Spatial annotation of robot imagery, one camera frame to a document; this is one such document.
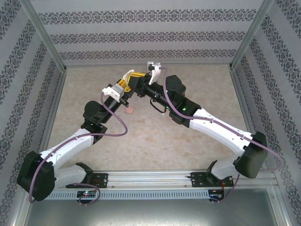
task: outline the floor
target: floor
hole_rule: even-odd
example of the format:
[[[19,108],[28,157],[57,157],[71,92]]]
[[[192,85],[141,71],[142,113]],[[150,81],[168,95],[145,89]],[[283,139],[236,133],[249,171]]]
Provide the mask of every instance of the floor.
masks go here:
[[[227,65],[167,65],[186,86],[186,97],[230,125],[246,130]],[[48,147],[62,142],[83,123],[85,104],[100,103],[101,90],[114,84],[128,70],[146,72],[146,66],[68,69],[62,97]],[[136,95],[129,100],[134,113],[125,107],[117,115],[127,124],[123,137],[104,137],[75,155],[63,167],[83,162],[93,170],[184,170],[206,169],[214,160],[231,157],[233,152],[199,131],[173,122],[166,114],[150,106],[149,98]],[[107,133],[124,131],[113,117],[106,124]]]

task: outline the wall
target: wall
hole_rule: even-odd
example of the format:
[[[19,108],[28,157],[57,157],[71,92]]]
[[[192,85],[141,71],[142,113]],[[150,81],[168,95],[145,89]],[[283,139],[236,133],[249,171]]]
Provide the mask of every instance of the wall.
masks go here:
[[[17,0],[0,0],[0,226],[24,156],[38,151],[60,71]]]
[[[301,225],[300,53],[301,1],[276,0],[236,68],[255,129],[285,161],[277,177],[293,225]]]
[[[33,0],[64,63],[230,63],[262,0]]]

